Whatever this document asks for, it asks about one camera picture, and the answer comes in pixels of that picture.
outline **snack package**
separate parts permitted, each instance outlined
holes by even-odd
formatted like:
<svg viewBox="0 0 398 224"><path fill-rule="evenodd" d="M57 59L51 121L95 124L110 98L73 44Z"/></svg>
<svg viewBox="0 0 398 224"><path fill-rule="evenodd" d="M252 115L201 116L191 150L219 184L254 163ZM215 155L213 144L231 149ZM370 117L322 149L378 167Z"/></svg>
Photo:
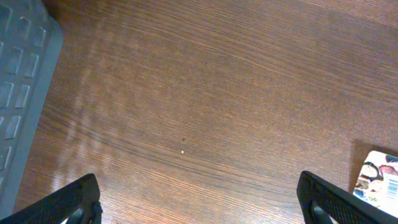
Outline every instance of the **snack package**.
<svg viewBox="0 0 398 224"><path fill-rule="evenodd" d="M365 159L353 193L398 218L398 157L371 151Z"/></svg>

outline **plastic bin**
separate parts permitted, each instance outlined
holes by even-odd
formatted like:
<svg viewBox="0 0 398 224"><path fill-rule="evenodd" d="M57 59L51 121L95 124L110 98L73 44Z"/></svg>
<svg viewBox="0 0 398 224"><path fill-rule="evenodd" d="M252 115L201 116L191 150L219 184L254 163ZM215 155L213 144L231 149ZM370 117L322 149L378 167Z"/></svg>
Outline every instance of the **plastic bin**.
<svg viewBox="0 0 398 224"><path fill-rule="evenodd" d="M14 208L62 42L40 0L0 0L0 219Z"/></svg>

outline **black object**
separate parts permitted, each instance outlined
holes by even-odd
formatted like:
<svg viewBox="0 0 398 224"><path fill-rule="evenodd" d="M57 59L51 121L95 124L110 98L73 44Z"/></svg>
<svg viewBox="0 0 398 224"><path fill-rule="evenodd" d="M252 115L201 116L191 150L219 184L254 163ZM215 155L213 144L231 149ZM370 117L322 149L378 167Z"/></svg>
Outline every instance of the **black object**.
<svg viewBox="0 0 398 224"><path fill-rule="evenodd" d="M317 175L303 171L297 186L297 197L306 224L398 223L398 218L373 207Z"/></svg>
<svg viewBox="0 0 398 224"><path fill-rule="evenodd" d="M61 223L100 224L100 188L94 174L68 184L33 205L3 219L0 224Z"/></svg>

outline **wooden table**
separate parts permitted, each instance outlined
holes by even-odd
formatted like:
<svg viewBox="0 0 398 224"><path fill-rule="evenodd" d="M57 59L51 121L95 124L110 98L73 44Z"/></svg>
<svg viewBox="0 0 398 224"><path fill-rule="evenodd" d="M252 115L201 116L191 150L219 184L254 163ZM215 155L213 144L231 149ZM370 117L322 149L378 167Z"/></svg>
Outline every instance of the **wooden table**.
<svg viewBox="0 0 398 224"><path fill-rule="evenodd" d="M16 210L87 173L104 223L302 223L398 154L398 3L47 1L64 44Z"/></svg>

